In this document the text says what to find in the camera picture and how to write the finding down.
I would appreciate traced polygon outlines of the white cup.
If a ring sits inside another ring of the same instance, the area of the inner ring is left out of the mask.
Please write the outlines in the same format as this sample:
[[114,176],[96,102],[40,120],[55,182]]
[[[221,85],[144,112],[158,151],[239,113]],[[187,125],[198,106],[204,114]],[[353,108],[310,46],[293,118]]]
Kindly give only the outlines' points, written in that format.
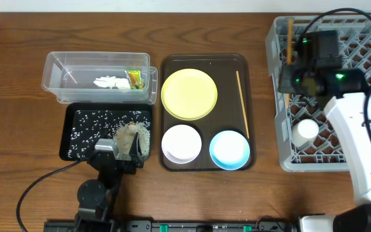
[[308,142],[314,142],[319,133],[318,124],[311,119],[304,119],[292,127],[292,143],[301,147]]

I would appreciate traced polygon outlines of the leftover rice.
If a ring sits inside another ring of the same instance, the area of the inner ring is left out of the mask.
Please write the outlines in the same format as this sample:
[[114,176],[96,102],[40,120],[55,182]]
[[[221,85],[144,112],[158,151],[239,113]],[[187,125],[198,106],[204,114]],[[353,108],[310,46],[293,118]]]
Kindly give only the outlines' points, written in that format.
[[129,150],[134,140],[135,134],[138,133],[140,150],[142,157],[147,160],[150,151],[151,132],[146,128],[143,122],[129,122],[121,126],[115,135],[117,141],[118,153],[115,155],[116,159],[130,160]]

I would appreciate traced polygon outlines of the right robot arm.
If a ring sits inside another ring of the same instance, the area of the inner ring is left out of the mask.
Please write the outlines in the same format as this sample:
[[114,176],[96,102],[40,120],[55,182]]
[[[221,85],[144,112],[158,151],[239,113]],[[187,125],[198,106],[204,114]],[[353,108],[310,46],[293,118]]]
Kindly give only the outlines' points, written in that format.
[[348,164],[354,209],[299,219],[299,231],[371,231],[371,97],[359,68],[344,69],[335,30],[300,36],[294,64],[283,65],[281,93],[315,97],[336,132]]

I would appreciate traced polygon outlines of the green snack wrapper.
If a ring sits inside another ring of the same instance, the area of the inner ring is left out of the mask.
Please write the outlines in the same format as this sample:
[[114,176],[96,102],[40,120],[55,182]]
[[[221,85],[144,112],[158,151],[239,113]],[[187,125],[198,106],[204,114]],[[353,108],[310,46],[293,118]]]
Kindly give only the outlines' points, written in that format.
[[144,82],[141,78],[140,70],[125,70],[126,78],[129,81],[131,89],[143,89]]

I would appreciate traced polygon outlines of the white bowl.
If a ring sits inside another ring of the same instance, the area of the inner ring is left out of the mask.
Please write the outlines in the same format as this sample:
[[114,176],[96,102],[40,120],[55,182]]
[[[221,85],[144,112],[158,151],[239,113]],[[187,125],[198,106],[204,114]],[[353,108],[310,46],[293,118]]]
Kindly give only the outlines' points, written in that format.
[[162,137],[162,152],[175,164],[187,164],[199,156],[202,138],[191,126],[179,124],[168,129]]

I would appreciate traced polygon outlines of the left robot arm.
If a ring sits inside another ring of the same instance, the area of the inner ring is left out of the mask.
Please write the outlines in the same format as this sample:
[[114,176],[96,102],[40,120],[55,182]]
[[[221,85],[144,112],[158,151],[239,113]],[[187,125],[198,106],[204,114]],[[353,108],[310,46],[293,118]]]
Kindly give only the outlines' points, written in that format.
[[124,231],[124,223],[113,218],[113,211],[122,177],[125,174],[134,175],[138,168],[144,166],[140,136],[136,133],[133,137],[129,160],[115,158],[118,153],[115,139],[99,138],[87,152],[87,163],[99,174],[96,179],[81,184],[77,191],[79,208],[73,230]]

